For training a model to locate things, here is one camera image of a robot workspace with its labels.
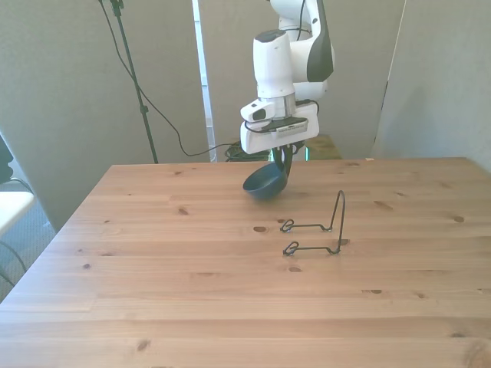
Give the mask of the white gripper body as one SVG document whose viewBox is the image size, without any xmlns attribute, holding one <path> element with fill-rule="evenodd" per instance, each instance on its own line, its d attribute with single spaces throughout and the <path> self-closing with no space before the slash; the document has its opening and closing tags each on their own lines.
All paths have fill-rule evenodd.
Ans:
<svg viewBox="0 0 491 368">
<path fill-rule="evenodd" d="M 287 123 L 281 123 L 279 128 L 266 128 L 263 133 L 262 128 L 270 123 L 273 120 L 242 123 L 240 143 L 246 153 L 258 153 L 316 137 L 319 134 L 318 105 L 310 102 L 296 107 Z"/>
</svg>

